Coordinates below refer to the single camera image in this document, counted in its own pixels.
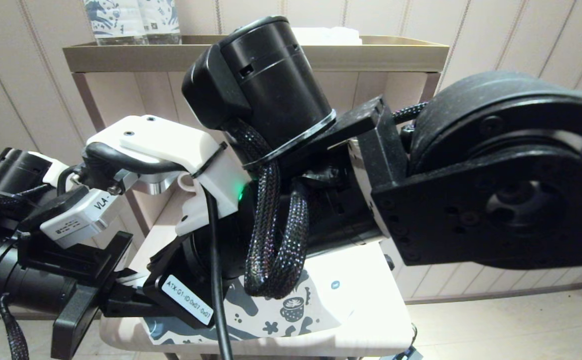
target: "tiled floor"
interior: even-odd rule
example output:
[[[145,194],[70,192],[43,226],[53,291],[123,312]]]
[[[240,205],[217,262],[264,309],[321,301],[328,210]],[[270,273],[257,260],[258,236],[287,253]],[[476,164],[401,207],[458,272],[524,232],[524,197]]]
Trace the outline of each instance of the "tiled floor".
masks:
[[[582,360],[582,290],[494,300],[410,305],[426,360]],[[51,321],[20,321],[31,360],[49,358]],[[99,323],[87,332],[76,360],[165,360],[101,342]],[[9,359],[0,321],[0,358]]]

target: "cup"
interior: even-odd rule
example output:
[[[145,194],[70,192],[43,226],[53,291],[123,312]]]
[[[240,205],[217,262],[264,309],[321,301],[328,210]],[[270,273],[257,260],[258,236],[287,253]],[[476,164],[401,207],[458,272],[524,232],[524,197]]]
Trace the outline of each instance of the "cup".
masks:
[[[287,298],[282,302],[280,315],[288,322],[297,322],[305,316],[305,299],[301,297]]]

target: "striped wall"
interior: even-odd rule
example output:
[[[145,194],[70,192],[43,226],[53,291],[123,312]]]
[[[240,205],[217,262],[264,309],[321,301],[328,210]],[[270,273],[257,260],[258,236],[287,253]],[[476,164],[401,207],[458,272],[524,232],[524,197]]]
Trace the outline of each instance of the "striped wall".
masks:
[[[227,34],[252,20],[283,14],[294,27],[351,27],[364,35],[400,35],[451,46],[439,89],[480,71],[530,73],[582,89],[582,0],[176,0],[183,34]],[[61,48],[93,41],[82,0],[0,0],[0,151],[39,151],[74,164],[95,129],[67,68]],[[129,73],[131,84],[109,89],[133,91],[133,109],[110,116],[152,113],[194,121],[179,96],[181,73]],[[320,73],[318,79],[336,107],[356,101],[351,75]],[[410,84],[394,75],[383,79],[389,93]],[[408,103],[396,95],[393,106]],[[136,234],[128,206],[110,231]],[[105,245],[102,235],[89,240]],[[473,263],[401,266],[394,276],[406,299],[511,292],[582,283],[582,268],[503,271]]]

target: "water bottle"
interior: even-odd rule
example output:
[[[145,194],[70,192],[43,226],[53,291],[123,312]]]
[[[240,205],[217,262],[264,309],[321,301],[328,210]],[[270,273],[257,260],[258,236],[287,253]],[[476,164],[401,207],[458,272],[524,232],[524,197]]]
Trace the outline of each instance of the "water bottle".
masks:
[[[137,0],[149,44],[179,44],[180,23],[175,0]]]
[[[147,45],[138,0],[84,0],[97,45]]]

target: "green led light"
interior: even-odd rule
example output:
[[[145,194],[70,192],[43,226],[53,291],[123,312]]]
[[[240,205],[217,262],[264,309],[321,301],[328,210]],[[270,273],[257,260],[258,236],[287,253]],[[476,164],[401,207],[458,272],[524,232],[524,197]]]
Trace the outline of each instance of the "green led light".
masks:
[[[238,202],[243,199],[243,196],[245,196],[246,188],[247,188],[246,184],[243,187],[241,187],[240,194],[238,195]]]

